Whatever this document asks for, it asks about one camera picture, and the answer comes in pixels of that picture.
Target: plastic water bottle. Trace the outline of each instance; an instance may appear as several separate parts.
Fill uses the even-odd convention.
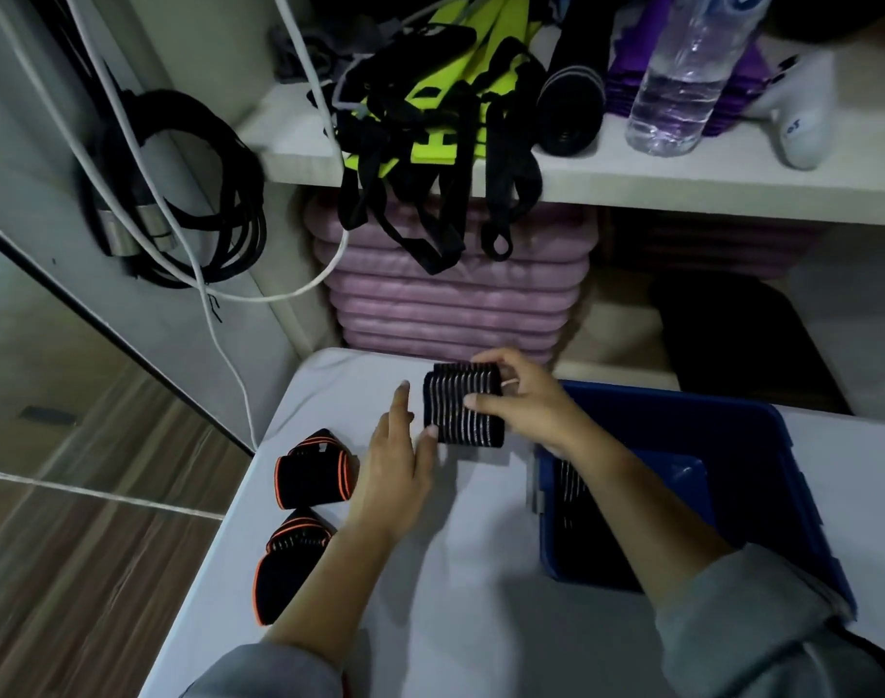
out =
[[[708,117],[772,0],[673,0],[627,124],[627,143],[681,156]]]

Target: white table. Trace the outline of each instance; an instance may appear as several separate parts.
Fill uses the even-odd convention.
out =
[[[258,641],[252,582],[287,513],[275,503],[275,459],[322,428],[363,454],[394,388],[420,385],[432,363],[342,349],[297,372],[252,461],[142,698],[176,698],[226,651]],[[885,424],[781,410],[859,604],[854,629],[885,647]],[[672,695],[645,598],[557,584],[538,560],[532,449],[441,446],[442,466],[416,532],[394,552],[365,612],[348,666],[355,698]],[[338,524],[346,504],[320,507]]]

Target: gray sweatshirt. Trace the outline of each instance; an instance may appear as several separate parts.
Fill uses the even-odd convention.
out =
[[[834,631],[842,598],[761,546],[695,577],[658,612],[662,671],[681,698],[885,698],[885,661]],[[246,644],[186,698],[341,698],[339,672],[295,647]]]

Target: blue plastic bin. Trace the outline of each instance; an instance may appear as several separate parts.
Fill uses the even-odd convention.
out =
[[[772,549],[834,588],[855,610],[774,407],[611,384],[564,381],[563,386],[731,544],[754,542]],[[566,583],[639,591],[577,473],[544,449],[537,458],[545,503],[540,558],[546,572]]]

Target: forearm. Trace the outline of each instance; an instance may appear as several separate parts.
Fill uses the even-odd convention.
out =
[[[371,529],[339,529],[263,641],[299,647],[340,668],[392,547],[390,537]]]
[[[609,433],[593,427],[570,453],[654,607],[734,550]]]

